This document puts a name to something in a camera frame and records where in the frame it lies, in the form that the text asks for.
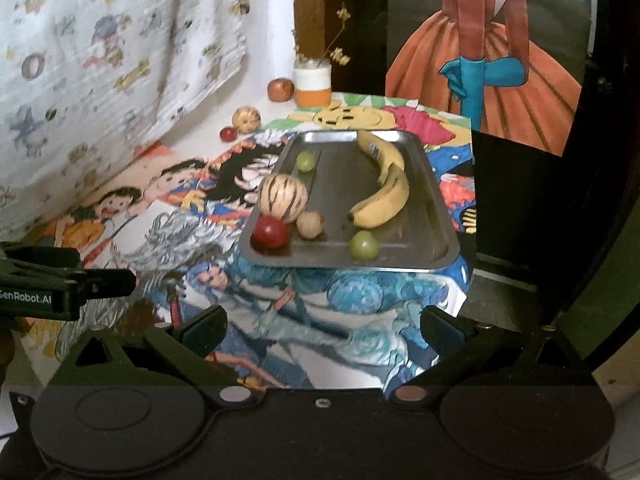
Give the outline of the green grape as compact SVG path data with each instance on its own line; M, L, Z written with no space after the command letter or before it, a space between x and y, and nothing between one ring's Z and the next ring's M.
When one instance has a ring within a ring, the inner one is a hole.
M380 245L370 231L361 230L349 240L349 251L352 258L371 260L378 256Z
M316 158L311 152L300 152L296 157L296 168L301 174L308 174L314 170Z

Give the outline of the small brown round fruit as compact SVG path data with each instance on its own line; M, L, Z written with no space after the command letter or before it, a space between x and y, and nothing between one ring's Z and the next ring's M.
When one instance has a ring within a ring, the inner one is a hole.
M305 240L314 240L322 232L324 219L318 211L303 211L296 219L296 229L300 237Z

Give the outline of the striped pepino melon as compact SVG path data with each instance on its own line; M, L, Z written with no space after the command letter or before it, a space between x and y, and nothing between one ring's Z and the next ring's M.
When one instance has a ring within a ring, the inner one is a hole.
M299 178L270 174L260 182L257 207L265 216L292 223L306 209L308 197L306 185Z
M238 133L251 134L262 124L262 116L260 116L257 108L244 105L234 111L231 123Z

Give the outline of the colourful cartoon table cloth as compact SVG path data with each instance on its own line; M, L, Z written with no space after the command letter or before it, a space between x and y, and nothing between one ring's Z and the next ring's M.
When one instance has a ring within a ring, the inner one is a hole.
M259 185L286 142L323 128L412 133L444 184L450 212L475 200L472 181L452 172L471 158L466 118L358 94L289 114L215 159L171 167L177 184L79 242L87 266L134 271L138 287L127 298L88 302L76 322L32 321L21 343L37 379L48 382L93 325L129 336L155 322L189 321L214 304L226 310L228 328L208 357L249 387L390 390L435 364L420 311L434 304L459 312L470 278L463 258L440 271L387 272L276 268L240 253Z

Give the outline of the yellow banana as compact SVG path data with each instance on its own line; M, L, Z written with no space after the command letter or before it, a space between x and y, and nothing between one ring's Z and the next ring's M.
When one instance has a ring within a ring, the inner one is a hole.
M360 151L378 164L378 186L371 196L352 206L349 220L354 226L375 229L395 218L408 202L410 188L405 159L398 148L367 130L357 132Z

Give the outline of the small red plum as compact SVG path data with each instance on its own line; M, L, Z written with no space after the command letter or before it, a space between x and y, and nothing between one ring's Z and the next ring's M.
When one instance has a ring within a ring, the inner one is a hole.
M219 131L220 140L224 143L232 143L239 136L238 129L233 127L224 127Z

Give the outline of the metal tray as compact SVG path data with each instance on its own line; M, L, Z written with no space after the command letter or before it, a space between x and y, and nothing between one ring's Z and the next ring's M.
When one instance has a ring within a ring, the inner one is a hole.
M304 240L292 226L288 244L265 249L252 240L260 211L255 209L239 239L242 257L261 266L279 268L371 268L381 271L436 271L460 254L457 232L433 169L419 139L412 133L375 133L401 152L406 162L409 197L396 218L372 231L378 256L355 259L349 242L359 229L348 220L352 205L378 190L378 167L360 151L354 130L299 132L286 142L273 171L301 180L309 193L308 208L322 214L324 228Z

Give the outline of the white cartoon print curtain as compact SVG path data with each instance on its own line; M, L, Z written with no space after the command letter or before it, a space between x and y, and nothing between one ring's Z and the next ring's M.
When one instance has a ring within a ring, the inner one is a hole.
M1 0L1 236L118 174L241 68L248 0Z

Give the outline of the green grape in tray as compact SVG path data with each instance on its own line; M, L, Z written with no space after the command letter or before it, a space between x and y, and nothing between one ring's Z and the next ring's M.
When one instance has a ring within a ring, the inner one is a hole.
M316 158L311 152L300 152L296 157L296 168L301 174L308 174L314 170Z

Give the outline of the red apple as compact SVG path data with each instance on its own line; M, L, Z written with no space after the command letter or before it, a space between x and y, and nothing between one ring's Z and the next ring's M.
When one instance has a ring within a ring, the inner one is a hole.
M274 78L267 84L267 96L271 102L288 102L294 96L294 82L288 78Z

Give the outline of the white orange glass jar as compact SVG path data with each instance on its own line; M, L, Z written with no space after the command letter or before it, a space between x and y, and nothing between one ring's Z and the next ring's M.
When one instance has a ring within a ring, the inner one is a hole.
M294 100L298 107L325 107L332 101L332 65L327 60L296 61L293 70Z

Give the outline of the orange dress painting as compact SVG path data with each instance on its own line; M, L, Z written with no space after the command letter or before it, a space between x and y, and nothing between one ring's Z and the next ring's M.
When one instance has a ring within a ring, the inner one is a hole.
M440 0L406 40L385 92L472 129L561 155L582 86L529 37L527 0Z

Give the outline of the brown wooden post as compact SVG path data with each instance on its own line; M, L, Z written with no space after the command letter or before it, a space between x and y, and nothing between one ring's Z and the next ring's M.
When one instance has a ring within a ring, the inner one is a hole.
M297 51L307 58L327 58L340 48L352 56L354 0L293 0Z

